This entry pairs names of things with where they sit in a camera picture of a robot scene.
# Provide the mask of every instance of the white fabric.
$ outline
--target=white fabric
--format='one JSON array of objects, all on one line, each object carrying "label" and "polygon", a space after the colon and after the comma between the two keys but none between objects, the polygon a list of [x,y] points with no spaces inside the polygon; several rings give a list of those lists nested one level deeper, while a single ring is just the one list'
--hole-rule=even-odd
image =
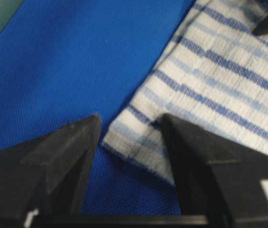
[{"label": "white fabric", "polygon": [[254,0],[197,0],[102,145],[173,183],[163,113],[268,154],[268,14]]}]

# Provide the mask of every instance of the textured fabric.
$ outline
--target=textured fabric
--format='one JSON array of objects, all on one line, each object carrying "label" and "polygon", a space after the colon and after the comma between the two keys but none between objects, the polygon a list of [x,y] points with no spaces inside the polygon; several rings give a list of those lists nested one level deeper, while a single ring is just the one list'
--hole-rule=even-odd
[{"label": "textured fabric", "polygon": [[[94,112],[104,134],[191,3],[25,0],[0,34],[0,149]],[[179,206],[174,188],[98,148],[82,212],[176,214]]]},{"label": "textured fabric", "polygon": [[268,154],[268,14],[254,0],[197,0],[103,146],[173,183],[163,113]]}]

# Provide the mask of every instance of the blue stripe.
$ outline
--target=blue stripe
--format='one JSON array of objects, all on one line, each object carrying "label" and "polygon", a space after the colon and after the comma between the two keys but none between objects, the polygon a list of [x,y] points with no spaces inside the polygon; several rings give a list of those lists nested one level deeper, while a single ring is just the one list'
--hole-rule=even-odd
[{"label": "blue stripe", "polygon": [[182,38],[180,43],[199,56],[206,57],[219,66],[224,67],[225,69],[230,70],[235,74],[243,76],[246,79],[259,85],[260,87],[268,90],[268,80],[264,79],[261,75],[255,73],[254,71],[248,70],[247,68],[244,68],[231,60],[226,60],[223,56],[220,56],[212,50],[204,51],[200,46],[186,38]]},{"label": "blue stripe", "polygon": [[196,101],[208,106],[213,111],[215,111],[215,112],[227,117],[228,119],[232,120],[233,122],[237,123],[238,125],[240,125],[242,127],[245,127],[247,130],[249,130],[249,131],[259,135],[260,137],[268,140],[268,132],[267,131],[265,131],[264,129],[256,126],[255,124],[253,124],[251,122],[249,122],[248,120],[244,119],[243,117],[241,117],[237,113],[235,113],[235,112],[225,108],[224,106],[212,101],[211,99],[196,93],[195,91],[193,91],[188,86],[186,86],[184,84],[180,85],[179,86],[179,91],[181,91],[182,93],[186,94],[187,96],[195,99]]},{"label": "blue stripe", "polygon": [[258,23],[262,19],[261,16],[256,15],[251,9],[249,9],[247,7],[239,6],[240,2],[238,2],[237,4],[234,2],[231,2],[230,0],[220,0],[220,2],[226,6],[230,6],[232,8],[238,8],[246,15],[247,18],[250,19],[250,21],[252,21],[254,23]]},{"label": "blue stripe", "polygon": [[263,19],[262,16],[255,14],[254,11],[249,9],[246,4],[239,6],[238,4],[235,4],[234,2],[231,2],[230,0],[220,0],[220,1],[221,1],[221,3],[223,3],[227,6],[239,9],[240,11],[242,11],[245,14],[245,16],[251,22],[254,22],[255,24],[258,24]]},{"label": "blue stripe", "polygon": [[160,125],[157,121],[153,122],[151,121],[147,116],[145,116],[142,112],[140,112],[138,109],[136,109],[133,105],[129,104],[127,106],[127,109],[132,113],[139,121],[142,123],[152,126],[156,130],[160,130]]},{"label": "blue stripe", "polygon": [[156,142],[149,139],[145,136],[140,136],[138,133],[136,133],[134,130],[129,128],[128,126],[124,125],[119,120],[114,120],[112,127],[118,134],[122,135],[129,141],[133,143],[138,143],[141,146],[156,151],[159,155],[163,156],[164,158],[167,158],[167,153],[163,150],[162,147],[160,147]]},{"label": "blue stripe", "polygon": [[268,115],[268,107],[264,106],[260,102],[250,98],[249,96],[246,96],[245,94],[241,93],[240,91],[237,91],[236,89],[228,87],[225,84],[207,76],[199,69],[193,69],[189,67],[187,64],[183,63],[174,56],[168,56],[167,59],[171,61],[175,66],[177,66],[179,69],[183,70],[185,73],[196,76],[199,80],[205,82],[207,85],[216,88],[222,92],[225,92],[236,99],[243,101],[245,104],[249,105],[254,110],[260,111]]},{"label": "blue stripe", "polygon": [[180,108],[179,106],[177,106],[171,102],[169,102],[169,103],[166,102],[165,100],[160,98],[157,94],[155,94],[149,88],[143,86],[140,89],[140,92],[142,92],[145,97],[147,97],[149,100],[154,102],[158,107],[165,107],[167,109],[167,111],[169,111],[170,113],[172,113],[172,114],[174,114],[182,119],[185,119],[185,120],[188,120],[194,124],[200,125],[212,133],[218,134],[222,137],[225,137],[225,138],[233,140],[237,143],[243,144],[240,139],[237,139],[237,138],[231,136],[230,134],[227,134],[225,131],[217,128],[216,126],[207,122],[206,120],[203,120],[203,119],[197,117],[196,115],[189,112],[188,110]]},{"label": "blue stripe", "polygon": [[231,39],[223,34],[217,33],[216,31],[204,26],[203,24],[201,24],[197,21],[193,22],[192,25],[194,27],[204,31],[205,33],[208,33],[211,36],[220,37],[220,38],[226,40],[227,42],[232,43],[234,46],[238,46],[238,47],[246,50],[247,52],[251,53],[253,56],[259,57],[259,58],[268,62],[268,53],[263,51],[262,49],[256,47],[256,46],[240,43],[240,42],[233,40],[233,39]]},{"label": "blue stripe", "polygon": [[180,85],[177,82],[175,82],[172,78],[168,77],[164,72],[157,69],[153,73],[172,89],[178,90],[180,88]]},{"label": "blue stripe", "polygon": [[[248,29],[243,23],[241,23],[233,18],[226,18],[221,13],[219,13],[219,12],[209,8],[209,7],[202,6],[200,4],[195,4],[193,6],[193,8],[208,14],[210,17],[212,17],[213,19],[215,19],[216,21],[218,21],[219,23],[221,23],[223,25],[227,25],[232,29],[236,29],[236,30],[239,30],[241,32],[245,32],[245,33],[253,36],[251,34],[250,29]],[[253,36],[253,37],[268,47],[268,41],[263,40],[263,39],[256,37],[256,36]]]}]

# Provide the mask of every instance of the blue fabric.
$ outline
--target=blue fabric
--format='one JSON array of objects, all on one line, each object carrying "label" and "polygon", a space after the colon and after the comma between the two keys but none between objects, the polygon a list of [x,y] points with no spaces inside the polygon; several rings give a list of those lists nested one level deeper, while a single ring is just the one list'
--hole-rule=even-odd
[{"label": "blue fabric", "polygon": [[[25,0],[0,35],[0,149],[98,112],[102,137],[193,0]],[[84,214],[178,214],[175,189],[98,148]]]}]

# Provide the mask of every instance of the black clamp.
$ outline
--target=black clamp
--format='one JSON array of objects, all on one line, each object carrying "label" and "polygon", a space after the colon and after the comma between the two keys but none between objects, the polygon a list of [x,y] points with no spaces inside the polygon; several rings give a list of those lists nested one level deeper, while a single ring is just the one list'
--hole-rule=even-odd
[{"label": "black clamp", "polygon": [[169,114],[161,126],[182,216],[80,215],[94,115],[0,152],[0,228],[268,228],[268,156]]}]

